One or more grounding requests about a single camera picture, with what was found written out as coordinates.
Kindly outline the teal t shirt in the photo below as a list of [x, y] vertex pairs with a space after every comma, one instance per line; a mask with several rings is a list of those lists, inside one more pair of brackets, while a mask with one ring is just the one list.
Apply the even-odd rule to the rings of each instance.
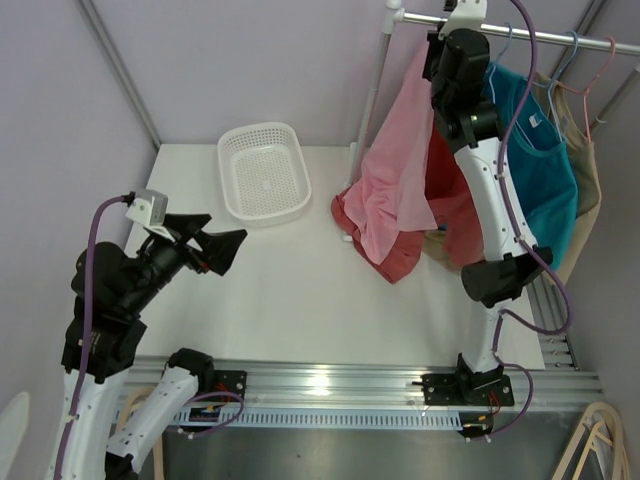
[[578, 187], [567, 146], [533, 94], [509, 137], [507, 159], [529, 228], [539, 246], [551, 249], [557, 270], [573, 233]]

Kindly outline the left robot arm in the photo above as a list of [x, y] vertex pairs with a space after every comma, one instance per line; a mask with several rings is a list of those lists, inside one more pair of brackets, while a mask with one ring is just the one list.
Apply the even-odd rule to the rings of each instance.
[[183, 269], [225, 275], [244, 229], [207, 233], [208, 214], [169, 214], [130, 257], [91, 241], [76, 263], [74, 316], [65, 333], [63, 414], [51, 479], [135, 479], [152, 447], [190, 401], [217, 396], [211, 356], [173, 353], [141, 409], [112, 433], [112, 416], [146, 325], [143, 310]]

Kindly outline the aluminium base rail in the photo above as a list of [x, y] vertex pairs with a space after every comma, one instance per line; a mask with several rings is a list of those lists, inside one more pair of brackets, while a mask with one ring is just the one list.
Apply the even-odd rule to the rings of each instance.
[[[416, 384], [427, 373], [451, 367], [234, 361], [217, 358], [218, 370], [248, 374], [246, 401], [264, 408], [410, 410], [424, 406]], [[605, 399], [597, 374], [534, 370], [533, 412], [579, 411]]]

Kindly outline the beige t shirt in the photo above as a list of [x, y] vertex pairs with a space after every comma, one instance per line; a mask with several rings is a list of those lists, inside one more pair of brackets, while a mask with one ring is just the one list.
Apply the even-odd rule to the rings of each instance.
[[[543, 111], [552, 120], [546, 95], [548, 82], [548, 77], [538, 74], [530, 94], [535, 96]], [[554, 269], [561, 281], [566, 282], [596, 222], [602, 193], [596, 167], [594, 144], [588, 142], [586, 136], [575, 124], [563, 89], [554, 94], [554, 103], [559, 114], [562, 132], [566, 138], [565, 144], [570, 166], [578, 187], [577, 215], [569, 248], [561, 266], [557, 270]]]

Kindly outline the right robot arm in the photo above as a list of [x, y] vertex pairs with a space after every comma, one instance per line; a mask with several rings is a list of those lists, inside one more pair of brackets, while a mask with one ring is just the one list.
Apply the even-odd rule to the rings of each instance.
[[488, 40], [461, 28], [431, 32], [427, 41], [423, 76], [432, 86], [435, 126], [469, 187], [483, 240], [483, 259], [461, 272], [474, 305], [455, 370], [456, 395], [474, 405], [491, 391], [502, 390], [504, 368], [494, 344], [501, 313], [514, 305], [553, 255], [550, 248], [538, 246], [500, 150], [503, 123], [483, 92]]

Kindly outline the metal clothes rack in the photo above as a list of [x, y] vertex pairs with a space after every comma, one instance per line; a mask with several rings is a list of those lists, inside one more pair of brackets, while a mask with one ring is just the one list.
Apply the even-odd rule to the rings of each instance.
[[[560, 34], [542, 31], [530, 33], [527, 29], [513, 29], [511, 27], [501, 27], [486, 23], [480, 25], [480, 31], [486, 35], [504, 37], [511, 40], [529, 40], [531, 38], [535, 38], [541, 44], [563, 46], [565, 51], [556, 62], [556, 66], [552, 71], [554, 77], [560, 78], [562, 73], [565, 71], [565, 67], [568, 65], [571, 49], [585, 49], [601, 52], [615, 51], [618, 56], [627, 55], [634, 58], [639, 57], [639, 47], [637, 45], [612, 42], [610, 40], [598, 39], [587, 35], [591, 27], [593, 27], [598, 22], [602, 14], [604, 14], [607, 7], [608, 3], [606, 1], [589, 2], [578, 23], [577, 32], [575, 34], [571, 32]], [[373, 77], [367, 93], [357, 140], [352, 142], [349, 146], [351, 170], [348, 180], [345, 183], [346, 186], [350, 186], [353, 182], [357, 181], [361, 175], [360, 167], [364, 155], [367, 135], [376, 106], [385, 61], [395, 26], [406, 23], [438, 27], [446, 21], [447, 19], [444, 17], [408, 12], [400, 1], [388, 1], [385, 3], [385, 15], [381, 29], [380, 42], [377, 48]], [[602, 111], [595, 117], [592, 125], [593, 129], [597, 129], [600, 124], [604, 124], [606, 122], [607, 116], [624, 98], [626, 98], [638, 79], [639, 68], [635, 67], [628, 78], [625, 79], [622, 86], [615, 91], [610, 101], [605, 104]]]

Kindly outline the white perforated plastic basket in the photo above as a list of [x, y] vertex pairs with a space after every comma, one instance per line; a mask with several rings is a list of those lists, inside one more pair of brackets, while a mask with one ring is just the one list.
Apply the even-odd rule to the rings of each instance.
[[217, 143], [224, 204], [251, 228], [292, 222], [308, 209], [312, 186], [298, 137], [281, 122], [224, 133]]

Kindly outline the red t shirt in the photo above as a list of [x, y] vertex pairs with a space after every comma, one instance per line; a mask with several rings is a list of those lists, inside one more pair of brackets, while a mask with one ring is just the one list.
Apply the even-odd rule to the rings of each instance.
[[436, 227], [400, 233], [391, 252], [379, 265], [368, 259], [355, 225], [346, 217], [344, 195], [348, 189], [332, 200], [331, 215], [338, 227], [352, 237], [356, 251], [389, 283], [395, 284], [407, 277], [423, 254], [454, 273], [484, 257], [480, 222], [467, 182], [436, 129], [432, 130], [428, 147], [424, 190]]

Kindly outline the pink t shirt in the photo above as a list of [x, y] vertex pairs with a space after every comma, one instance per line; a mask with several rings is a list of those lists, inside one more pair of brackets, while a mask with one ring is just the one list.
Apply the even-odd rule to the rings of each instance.
[[402, 232], [436, 227], [425, 197], [428, 147], [433, 128], [431, 83], [423, 78], [423, 42], [361, 163], [361, 178], [344, 195], [344, 212], [360, 235], [369, 260], [379, 265]]

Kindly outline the pink hanger at rail end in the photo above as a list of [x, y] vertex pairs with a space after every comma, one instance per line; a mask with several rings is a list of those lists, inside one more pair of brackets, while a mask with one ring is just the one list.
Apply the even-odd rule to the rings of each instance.
[[588, 97], [602, 77], [602, 75], [609, 69], [610, 65], [613, 63], [615, 56], [617, 54], [617, 41], [613, 36], [607, 36], [606, 39], [609, 41], [609, 53], [607, 60], [600, 66], [597, 72], [593, 75], [593, 77], [589, 80], [589, 82], [583, 88], [574, 88], [572, 86], [566, 85], [562, 81], [557, 82], [557, 87], [563, 89], [567, 92], [570, 92], [574, 95], [579, 96], [582, 99], [582, 113], [584, 118], [585, 125], [585, 133], [587, 140], [589, 143], [592, 142], [592, 132], [591, 132], [591, 123], [589, 120], [589, 112], [588, 112]]

